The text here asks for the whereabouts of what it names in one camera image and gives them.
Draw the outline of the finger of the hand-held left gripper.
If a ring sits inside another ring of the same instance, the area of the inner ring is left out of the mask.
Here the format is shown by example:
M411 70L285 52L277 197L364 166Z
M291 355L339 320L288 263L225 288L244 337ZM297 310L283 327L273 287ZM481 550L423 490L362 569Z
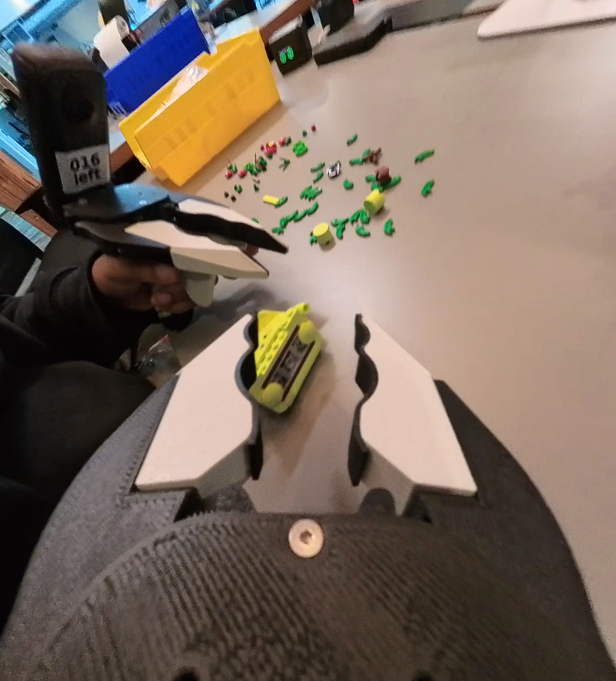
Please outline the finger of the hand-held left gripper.
M216 237L260 250L286 254L288 248L252 219L209 200L188 198L175 204L173 224L186 234Z
M269 277L269 271L249 253L249 245L244 242L230 242L219 236L187 234L163 220L126 227L125 233L166 247L174 267L182 272L227 278Z

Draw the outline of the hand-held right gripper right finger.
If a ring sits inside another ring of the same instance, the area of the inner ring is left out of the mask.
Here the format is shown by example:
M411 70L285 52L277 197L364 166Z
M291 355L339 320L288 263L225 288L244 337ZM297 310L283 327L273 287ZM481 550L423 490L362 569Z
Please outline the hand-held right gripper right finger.
M364 314L354 320L355 383L347 472L390 493L401 515L419 491L476 498L474 479L431 372Z

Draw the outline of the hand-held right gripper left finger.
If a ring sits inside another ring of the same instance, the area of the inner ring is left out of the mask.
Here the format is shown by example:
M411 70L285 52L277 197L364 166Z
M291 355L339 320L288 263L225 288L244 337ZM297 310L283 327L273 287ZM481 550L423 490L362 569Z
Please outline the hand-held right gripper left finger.
M257 345L257 317L246 314L179 371L134 481L139 491L218 493L259 478Z

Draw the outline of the lime brick pot figure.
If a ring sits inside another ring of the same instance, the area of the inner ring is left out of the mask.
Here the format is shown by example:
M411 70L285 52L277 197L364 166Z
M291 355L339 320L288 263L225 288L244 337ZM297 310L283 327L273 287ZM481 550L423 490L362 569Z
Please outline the lime brick pot figure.
M250 394L273 413L285 413L293 405L320 355L322 337L310 312L311 306L301 302L284 312L262 310L257 315L256 379Z

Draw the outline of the person's left hand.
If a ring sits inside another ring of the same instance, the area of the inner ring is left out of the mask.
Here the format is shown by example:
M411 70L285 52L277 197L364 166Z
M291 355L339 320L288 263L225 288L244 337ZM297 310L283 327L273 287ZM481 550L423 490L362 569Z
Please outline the person's left hand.
M180 315L195 307L182 273L171 265L101 255L90 278L100 295L123 309Z

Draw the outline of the clear plastic bag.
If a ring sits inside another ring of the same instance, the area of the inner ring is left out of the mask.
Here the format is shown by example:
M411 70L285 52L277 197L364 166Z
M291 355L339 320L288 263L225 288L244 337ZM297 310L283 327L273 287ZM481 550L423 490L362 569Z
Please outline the clear plastic bag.
M169 333L160 336L146 349L138 345L132 353L131 369L146 378L162 373L173 375L181 369Z

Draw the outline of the white paper roll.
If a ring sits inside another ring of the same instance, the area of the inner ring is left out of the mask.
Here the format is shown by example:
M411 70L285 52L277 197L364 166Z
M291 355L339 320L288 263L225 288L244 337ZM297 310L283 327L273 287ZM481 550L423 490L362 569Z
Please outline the white paper roll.
M94 36L94 47L100 59L111 69L125 59L137 47L129 24L121 16L115 16Z

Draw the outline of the cluster of red flower pieces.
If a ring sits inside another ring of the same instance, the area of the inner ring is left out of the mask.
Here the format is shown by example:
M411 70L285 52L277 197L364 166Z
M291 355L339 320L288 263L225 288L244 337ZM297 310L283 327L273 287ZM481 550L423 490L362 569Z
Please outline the cluster of red flower pieces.
M229 161L224 170L224 179L231 183L232 191L238 194L245 192L245 187L250 186L251 192L260 193L263 181L269 177L270 170L275 168L283 173L280 168L280 158L289 158L290 165L295 160L302 159L309 152L307 141L310 133L316 132L315 125L299 133L297 138L289 135L270 140L259 145L253 157L241 161Z

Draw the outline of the yellow storage bin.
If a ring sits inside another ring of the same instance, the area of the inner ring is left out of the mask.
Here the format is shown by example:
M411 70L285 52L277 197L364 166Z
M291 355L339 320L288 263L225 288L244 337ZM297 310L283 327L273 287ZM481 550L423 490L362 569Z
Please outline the yellow storage bin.
M119 123L134 157L160 181L183 186L280 102L259 31L216 47L190 64L205 71L194 85L178 84L183 70Z

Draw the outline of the plain blue storage bin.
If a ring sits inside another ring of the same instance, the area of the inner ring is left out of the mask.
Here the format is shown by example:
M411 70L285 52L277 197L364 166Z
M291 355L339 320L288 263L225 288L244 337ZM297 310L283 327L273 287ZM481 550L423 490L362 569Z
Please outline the plain blue storage bin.
M210 53L207 37L186 6L105 73L108 107L129 115L197 57Z

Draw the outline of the black charger with green display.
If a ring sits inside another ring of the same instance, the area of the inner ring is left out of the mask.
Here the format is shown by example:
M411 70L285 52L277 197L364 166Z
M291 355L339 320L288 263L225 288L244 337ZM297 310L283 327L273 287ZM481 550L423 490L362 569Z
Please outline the black charger with green display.
M312 60L312 45L302 16L275 31L269 42L279 73L287 76Z

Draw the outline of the person's black clothing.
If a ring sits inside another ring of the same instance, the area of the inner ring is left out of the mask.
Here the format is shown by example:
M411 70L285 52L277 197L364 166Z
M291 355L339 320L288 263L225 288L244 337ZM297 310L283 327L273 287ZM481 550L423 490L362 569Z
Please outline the person's black clothing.
M14 298L0 291L0 635L54 507L153 391L116 362L57 359L10 319Z

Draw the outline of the black power adapter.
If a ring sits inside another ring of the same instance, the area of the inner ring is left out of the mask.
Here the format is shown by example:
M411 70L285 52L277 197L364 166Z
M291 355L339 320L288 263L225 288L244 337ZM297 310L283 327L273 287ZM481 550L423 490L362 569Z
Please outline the black power adapter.
M357 7L344 27L329 34L313 48L317 66L369 52L391 28L390 13L385 7Z

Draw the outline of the scattered green leaf pieces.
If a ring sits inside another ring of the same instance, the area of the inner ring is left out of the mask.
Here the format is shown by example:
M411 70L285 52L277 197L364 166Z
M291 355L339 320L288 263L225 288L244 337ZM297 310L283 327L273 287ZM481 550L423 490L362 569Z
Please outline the scattered green leaf pieces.
M348 166L360 167L368 164L364 163L363 155L366 155L370 150L374 149L365 149L359 157L354 157L350 159L348 161ZM421 153L417 154L414 157L414 165L417 166L422 164L423 162L425 162L425 160L432 158L433 155L435 155L434 149L423 150ZM299 198L301 200L310 201L310 203L304 209L296 209L293 212L289 213L288 215L280 217L278 225L274 226L271 229L271 232L273 234L283 236L287 226L289 226L291 223L301 222L304 219L307 219L308 217L314 216L314 214L318 211L319 202L317 201L317 198L322 193L322 187L319 186L319 182L326 175L326 167L327 165L325 163L321 163L318 164L317 166L312 167L311 172L314 174L313 181L309 186L306 186L299 195ZM391 175L392 180L390 181L390 183L382 187L375 181L375 171L370 175L366 175L364 178L364 181L367 187L370 189L370 192L372 192L372 190L374 189L379 189L386 195L386 192L390 192L392 189L397 187L402 181L401 176ZM423 198L429 197L432 194L434 188L435 180L431 178L422 185L420 189L420 196ZM366 213L362 203L362 206L354 210L351 215L347 217L333 218L331 221L327 221L327 223L329 223L331 226L333 236L336 237L336 239L338 240L343 239L344 233L348 226L353 226L355 234L357 236L360 236L361 238L368 238L371 236L371 231L369 230L368 227L369 224L371 223L372 218L378 216L383 211L383 209L378 214L374 216L369 216ZM386 219L383 223L384 235L393 236L395 232L396 227L394 225L394 221L392 220L392 218Z

